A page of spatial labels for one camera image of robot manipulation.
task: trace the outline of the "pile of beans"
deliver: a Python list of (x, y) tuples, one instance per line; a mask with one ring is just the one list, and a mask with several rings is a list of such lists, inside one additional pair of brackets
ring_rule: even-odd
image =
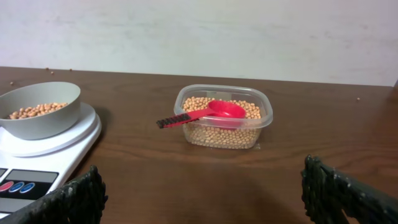
[(33, 118), (40, 115), (45, 115), (47, 113), (51, 113), (57, 111), (68, 103), (45, 103), (41, 105), (37, 105), (34, 107), (21, 108), (19, 111), (15, 111), (8, 116), (9, 119), (24, 119), (24, 118)]
[[(207, 108), (207, 104), (215, 100), (207, 97), (187, 98), (183, 104), (186, 112)], [(260, 108), (254, 103), (246, 101), (229, 100), (246, 110), (247, 119), (260, 119)], [(223, 129), (196, 124), (195, 122), (183, 125), (185, 138), (192, 144), (207, 147), (219, 147), (226, 149), (248, 149), (253, 147), (260, 135), (261, 128), (237, 128)]]

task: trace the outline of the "button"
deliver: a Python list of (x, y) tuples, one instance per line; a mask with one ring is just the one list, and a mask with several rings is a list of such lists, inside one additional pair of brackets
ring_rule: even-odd
[(35, 183), (29, 183), (29, 184), (25, 185), (23, 188), (21, 188), (21, 190), (19, 192), (21, 194), (24, 194), (24, 193), (32, 190), (34, 186), (35, 186)]
[(24, 184), (25, 184), (25, 183), (23, 183), (23, 182), (18, 182), (18, 183), (16, 183), (16, 184), (14, 184), (8, 191), (9, 191), (10, 193), (16, 192), (16, 191), (18, 191), (19, 189), (21, 189), (21, 188), (24, 186)]
[(13, 185), (14, 185), (13, 181), (9, 181), (9, 182), (3, 184), (2, 186), (0, 186), (0, 192), (8, 190)]

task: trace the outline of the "white wall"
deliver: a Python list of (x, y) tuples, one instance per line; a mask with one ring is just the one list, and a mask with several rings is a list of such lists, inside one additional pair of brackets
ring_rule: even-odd
[(2, 0), (0, 66), (392, 86), (397, 0)]

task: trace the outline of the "gray bowl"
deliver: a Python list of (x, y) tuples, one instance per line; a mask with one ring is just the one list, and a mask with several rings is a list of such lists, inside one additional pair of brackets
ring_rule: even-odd
[[(33, 118), (5, 119), (20, 108), (43, 103), (68, 103), (65, 107)], [(25, 86), (0, 96), (0, 126), (26, 140), (43, 139), (70, 128), (80, 116), (80, 88), (67, 82)]]

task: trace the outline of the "scale control panel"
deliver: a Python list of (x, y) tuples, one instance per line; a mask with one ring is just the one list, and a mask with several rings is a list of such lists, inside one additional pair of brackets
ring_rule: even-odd
[[(0, 169), (0, 177), (6, 171)], [(11, 170), (0, 182), (0, 212), (15, 212), (43, 197), (57, 177), (57, 172)]]

